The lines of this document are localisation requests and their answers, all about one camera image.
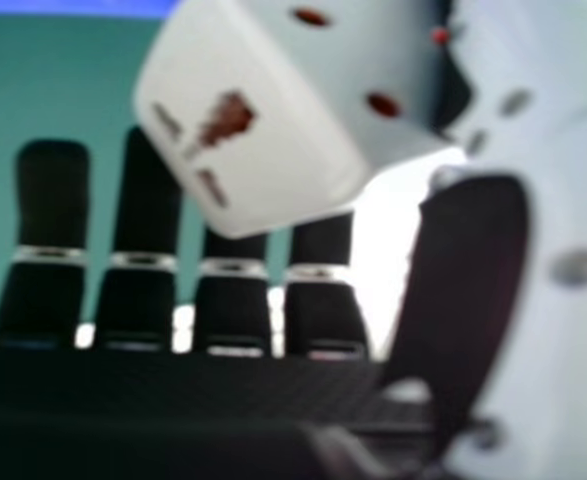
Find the white object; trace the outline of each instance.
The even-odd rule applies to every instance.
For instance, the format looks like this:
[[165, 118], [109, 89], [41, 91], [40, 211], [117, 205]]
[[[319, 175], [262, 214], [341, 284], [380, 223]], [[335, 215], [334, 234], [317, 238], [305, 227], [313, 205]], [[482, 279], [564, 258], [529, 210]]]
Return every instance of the white object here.
[[587, 275], [573, 286], [557, 275], [587, 258], [587, 0], [460, 0], [452, 25], [474, 100], [448, 133], [468, 145], [482, 132], [475, 174], [520, 180], [531, 238], [472, 411], [501, 441], [483, 450], [462, 435], [445, 465], [472, 480], [587, 479]]
[[182, 2], [147, 58], [137, 117], [220, 234], [330, 215], [388, 165], [444, 145], [423, 128], [438, 90], [434, 10]]

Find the white cube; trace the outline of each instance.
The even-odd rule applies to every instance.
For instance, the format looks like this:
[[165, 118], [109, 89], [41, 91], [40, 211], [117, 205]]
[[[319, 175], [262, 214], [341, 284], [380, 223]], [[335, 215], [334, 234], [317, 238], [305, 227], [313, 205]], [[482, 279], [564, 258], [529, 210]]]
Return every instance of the white cube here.
[[425, 0], [188, 0], [139, 80], [142, 128], [210, 226], [241, 237], [352, 202], [428, 129], [440, 48]]

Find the robotic hand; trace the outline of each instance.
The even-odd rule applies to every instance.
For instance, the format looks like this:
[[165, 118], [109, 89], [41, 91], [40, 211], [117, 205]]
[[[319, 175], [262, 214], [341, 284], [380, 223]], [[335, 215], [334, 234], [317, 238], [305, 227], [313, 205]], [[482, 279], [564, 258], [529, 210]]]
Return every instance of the robotic hand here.
[[[448, 432], [444, 466], [464, 478], [587, 479], [587, 0], [450, 7], [183, 2], [146, 62], [137, 116], [211, 227], [230, 237], [335, 213], [387, 166], [465, 147], [471, 164], [439, 172], [423, 210], [389, 395], [430, 389]], [[450, 242], [433, 254], [423, 243], [442, 218], [438, 202], [486, 206], [483, 218], [516, 205], [519, 255], [505, 265], [499, 249], [478, 244], [497, 259], [478, 283], [482, 257], [456, 255]], [[457, 211], [451, 225], [468, 227], [473, 212]], [[508, 212], [490, 238], [505, 238]], [[444, 273], [442, 252], [440, 266], [461, 259]], [[436, 265], [422, 268], [429, 258]], [[444, 274], [455, 285], [418, 288]], [[478, 285], [510, 294], [473, 310], [490, 297]], [[425, 296], [441, 302], [440, 316], [419, 308]], [[444, 344], [442, 314], [462, 322]], [[406, 367], [407, 348], [419, 350], [417, 366]], [[478, 442], [460, 419], [490, 420], [501, 440]]]

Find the green surface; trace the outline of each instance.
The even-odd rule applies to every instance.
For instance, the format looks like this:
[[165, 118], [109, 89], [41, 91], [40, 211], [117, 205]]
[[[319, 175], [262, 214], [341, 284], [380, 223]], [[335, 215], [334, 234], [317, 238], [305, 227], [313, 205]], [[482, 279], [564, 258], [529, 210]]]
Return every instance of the green surface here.
[[[15, 154], [34, 138], [68, 138], [92, 153], [90, 268], [83, 319], [89, 320], [108, 261], [124, 136], [134, 120], [131, 91], [158, 28], [153, 21], [0, 17], [0, 291], [14, 249]], [[288, 235], [271, 238], [278, 282]], [[180, 302], [192, 298], [202, 218], [187, 202], [180, 242]]]

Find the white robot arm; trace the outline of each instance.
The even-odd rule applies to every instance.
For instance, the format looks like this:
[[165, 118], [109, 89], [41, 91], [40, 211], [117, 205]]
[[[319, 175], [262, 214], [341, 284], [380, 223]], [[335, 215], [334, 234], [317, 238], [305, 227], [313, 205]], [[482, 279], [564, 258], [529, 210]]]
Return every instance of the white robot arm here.
[[[526, 262], [469, 412], [503, 441], [487, 451], [461, 431], [443, 465], [478, 480], [587, 479], [587, 0], [442, 5], [188, 0], [149, 55], [136, 112], [230, 237], [335, 213], [387, 166], [451, 142], [471, 160], [458, 180], [515, 179]], [[437, 130], [447, 58], [472, 95]]]

